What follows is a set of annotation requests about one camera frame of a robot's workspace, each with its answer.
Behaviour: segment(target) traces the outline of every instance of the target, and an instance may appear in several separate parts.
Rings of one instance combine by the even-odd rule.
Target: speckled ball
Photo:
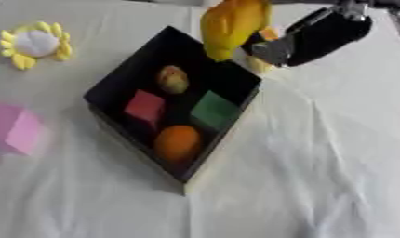
[[[156,81],[161,89],[169,94],[181,94],[189,86],[187,73],[174,65],[164,67],[157,75]]]

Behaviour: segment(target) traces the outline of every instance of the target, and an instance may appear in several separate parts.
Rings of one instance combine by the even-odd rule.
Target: green cube
[[[192,117],[200,124],[219,131],[237,112],[238,108],[230,101],[208,91],[193,108]]]

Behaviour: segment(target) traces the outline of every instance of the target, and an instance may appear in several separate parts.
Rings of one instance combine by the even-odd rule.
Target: white center
[[[15,48],[20,53],[32,57],[44,57],[54,53],[60,41],[50,33],[31,30],[16,34]]]

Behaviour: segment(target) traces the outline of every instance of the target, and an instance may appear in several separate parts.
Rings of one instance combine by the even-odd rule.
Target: square box
[[[154,131],[156,131],[157,122],[163,110],[164,100],[143,90],[138,90],[125,107],[127,114],[146,122]]]
[[[156,75],[168,65],[178,66],[187,73],[190,85],[183,94],[167,94],[157,84]],[[142,151],[149,164],[159,167],[185,188],[201,173],[208,156],[256,96],[259,86],[260,79],[253,73],[230,60],[215,62],[207,57],[201,43],[168,26],[93,86],[85,94],[85,100],[118,139]],[[127,119],[124,109],[138,90],[166,102],[158,132],[169,126],[187,125],[194,126],[202,135],[203,150],[185,169],[176,171],[167,161],[158,158],[153,151],[156,135],[141,132],[138,123]],[[191,116],[195,105],[210,90],[236,107],[235,115],[219,131],[204,130],[193,123]]]
[[[40,128],[38,119],[28,110],[0,103],[0,152],[30,154]]]
[[[195,105],[191,114],[200,126],[222,130],[238,112],[236,106],[212,91],[208,91]]]

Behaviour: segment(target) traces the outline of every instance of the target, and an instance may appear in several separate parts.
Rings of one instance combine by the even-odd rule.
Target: cube
[[[125,113],[140,119],[156,130],[157,122],[164,111],[164,100],[154,94],[138,90],[128,103]]]
[[[229,120],[237,112],[237,107],[230,101],[212,91],[208,91],[194,106],[191,115],[195,122],[202,126],[208,126],[220,131],[228,125]]]
[[[0,103],[0,152],[30,154],[41,124],[26,109]]]

